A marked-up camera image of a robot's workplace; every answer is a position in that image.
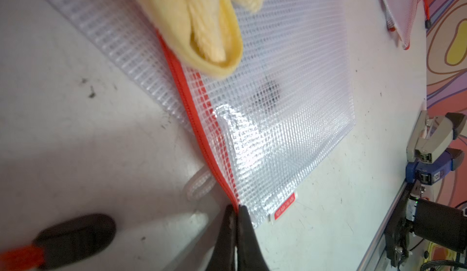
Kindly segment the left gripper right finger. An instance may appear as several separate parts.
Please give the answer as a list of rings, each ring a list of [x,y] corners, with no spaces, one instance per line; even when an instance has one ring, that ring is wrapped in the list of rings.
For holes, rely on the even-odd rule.
[[[237,216],[237,270],[269,271],[255,235],[248,208],[239,206]]]

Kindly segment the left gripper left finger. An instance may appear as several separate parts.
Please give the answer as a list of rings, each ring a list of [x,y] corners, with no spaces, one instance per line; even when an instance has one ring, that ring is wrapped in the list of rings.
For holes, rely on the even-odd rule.
[[[237,243],[237,215],[228,205],[222,219],[216,244],[206,271],[235,271],[235,248]]]

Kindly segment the yellow microfiber cloth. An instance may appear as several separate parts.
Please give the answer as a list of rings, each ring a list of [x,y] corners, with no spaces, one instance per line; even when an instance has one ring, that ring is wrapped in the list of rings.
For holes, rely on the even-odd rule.
[[[180,62],[214,79],[238,67],[243,40],[233,5],[255,14],[265,0],[136,0]]]

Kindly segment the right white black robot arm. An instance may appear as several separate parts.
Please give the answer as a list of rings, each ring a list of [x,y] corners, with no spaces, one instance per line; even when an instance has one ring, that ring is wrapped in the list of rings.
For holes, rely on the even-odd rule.
[[[467,249],[467,217],[462,210],[432,201],[417,202],[413,232],[455,252]]]

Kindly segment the aluminium front rail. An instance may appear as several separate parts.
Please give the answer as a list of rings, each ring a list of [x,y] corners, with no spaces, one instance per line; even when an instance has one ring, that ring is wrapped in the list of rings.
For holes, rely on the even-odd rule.
[[[376,235],[374,236],[372,242],[370,243],[365,255],[363,256],[360,265],[357,268],[357,271],[375,271],[377,265],[380,262],[380,259],[383,257],[386,249],[386,241],[384,238],[384,231],[386,226],[391,218],[396,206],[401,199],[401,196],[404,193],[407,183],[403,182],[400,187],[399,192],[397,193],[395,199],[393,200],[387,214],[385,215],[381,225],[379,226]]]

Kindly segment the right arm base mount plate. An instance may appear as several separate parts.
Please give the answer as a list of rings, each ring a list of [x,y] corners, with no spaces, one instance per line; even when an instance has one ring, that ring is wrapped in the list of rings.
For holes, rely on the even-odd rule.
[[[414,186],[413,183],[406,183],[384,230],[386,256],[391,266],[396,268],[409,256],[408,243],[412,222],[406,219],[406,209]]]

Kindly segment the blue black handled tool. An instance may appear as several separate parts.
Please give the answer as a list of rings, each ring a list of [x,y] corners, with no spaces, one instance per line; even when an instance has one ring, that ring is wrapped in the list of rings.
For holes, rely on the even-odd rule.
[[[465,153],[450,144],[467,129],[467,116],[449,112],[430,118],[422,110],[406,148],[407,183],[434,185],[462,164]]]

